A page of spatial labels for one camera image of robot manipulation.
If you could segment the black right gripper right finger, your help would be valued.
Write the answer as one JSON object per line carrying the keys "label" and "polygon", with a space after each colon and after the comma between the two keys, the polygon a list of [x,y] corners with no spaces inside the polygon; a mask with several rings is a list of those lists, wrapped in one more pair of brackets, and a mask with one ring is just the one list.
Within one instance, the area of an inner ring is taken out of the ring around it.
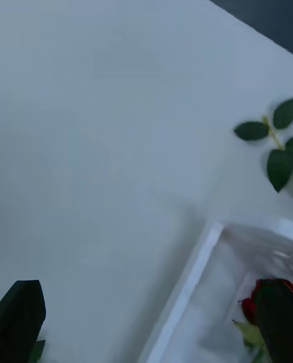
{"label": "black right gripper right finger", "polygon": [[292,287],[263,282],[255,293],[256,324],[272,362],[292,362]]}

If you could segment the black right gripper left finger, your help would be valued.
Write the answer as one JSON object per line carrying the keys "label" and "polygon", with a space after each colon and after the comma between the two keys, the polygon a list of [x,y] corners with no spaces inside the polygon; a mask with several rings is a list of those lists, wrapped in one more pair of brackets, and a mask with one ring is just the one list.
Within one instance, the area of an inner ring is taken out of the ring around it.
{"label": "black right gripper left finger", "polygon": [[0,361],[38,362],[46,342],[38,339],[45,318],[40,281],[16,281],[0,302]]}

